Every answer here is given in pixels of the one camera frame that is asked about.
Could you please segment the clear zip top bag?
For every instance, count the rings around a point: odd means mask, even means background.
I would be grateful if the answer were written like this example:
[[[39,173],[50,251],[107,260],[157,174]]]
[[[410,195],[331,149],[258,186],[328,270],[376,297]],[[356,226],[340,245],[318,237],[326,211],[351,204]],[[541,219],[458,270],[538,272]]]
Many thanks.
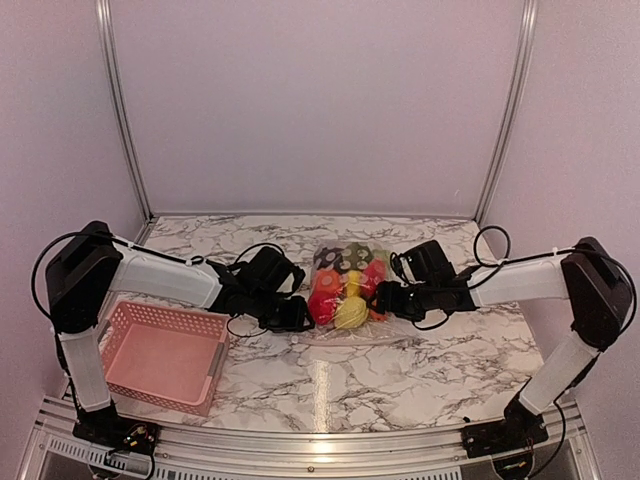
[[[338,306],[347,297],[361,297],[367,303],[369,315],[358,328],[337,329],[333,319],[327,325],[315,323],[314,328],[293,335],[291,340],[308,346],[355,347],[387,345],[408,339],[410,333],[402,320],[393,314],[378,314],[374,311],[376,286],[384,280],[393,278],[389,261],[391,252],[387,245],[371,240],[326,240],[317,246],[314,254],[321,247],[345,249],[344,260],[349,263],[350,269],[346,273],[340,274],[344,288],[342,294],[338,296]],[[308,299],[312,295],[313,279],[318,271],[312,257]]]

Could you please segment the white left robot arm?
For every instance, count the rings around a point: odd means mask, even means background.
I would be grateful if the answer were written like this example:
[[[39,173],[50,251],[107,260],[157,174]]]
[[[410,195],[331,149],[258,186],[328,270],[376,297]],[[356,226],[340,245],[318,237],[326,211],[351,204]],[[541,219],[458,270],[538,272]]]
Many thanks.
[[[123,418],[109,409],[113,401],[99,350],[89,337],[110,293],[138,293],[213,313],[247,315],[273,333],[315,326],[307,301],[297,293],[303,269],[273,244],[261,243],[250,260],[225,265],[201,256],[161,253],[92,221],[44,250],[54,247],[60,250],[44,268],[48,302],[36,306],[54,328],[61,365],[80,409],[90,412],[86,426],[106,445],[119,444],[127,432]]]

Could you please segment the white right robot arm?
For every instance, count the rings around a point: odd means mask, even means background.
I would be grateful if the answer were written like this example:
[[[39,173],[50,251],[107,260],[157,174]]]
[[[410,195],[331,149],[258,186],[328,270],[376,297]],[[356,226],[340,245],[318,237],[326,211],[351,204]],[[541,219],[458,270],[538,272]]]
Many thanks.
[[[533,433],[531,415],[543,413],[578,384],[637,311],[632,276],[592,236],[528,257],[475,261],[463,270],[453,267],[438,242],[429,241],[391,263],[407,263],[412,278],[375,288],[369,304],[378,313],[420,326],[432,311],[451,316],[516,304],[528,315],[535,339],[556,342],[545,347],[543,364],[517,394],[520,409],[496,425],[495,438],[506,448]]]

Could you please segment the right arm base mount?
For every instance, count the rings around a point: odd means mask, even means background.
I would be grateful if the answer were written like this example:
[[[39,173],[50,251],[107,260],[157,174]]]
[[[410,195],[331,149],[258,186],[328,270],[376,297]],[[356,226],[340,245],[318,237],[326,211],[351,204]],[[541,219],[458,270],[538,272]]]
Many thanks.
[[[509,427],[505,421],[467,425],[461,431],[462,444],[469,458],[501,454],[531,448],[549,439],[545,427],[534,425],[528,430]]]

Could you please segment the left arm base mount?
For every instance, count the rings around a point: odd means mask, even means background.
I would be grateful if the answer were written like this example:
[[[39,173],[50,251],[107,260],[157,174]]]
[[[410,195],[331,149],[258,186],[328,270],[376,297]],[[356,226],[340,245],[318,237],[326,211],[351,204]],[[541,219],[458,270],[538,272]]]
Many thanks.
[[[96,422],[77,421],[73,427],[76,438],[108,447],[110,450],[152,455],[156,448],[160,426],[153,422],[117,417]]]

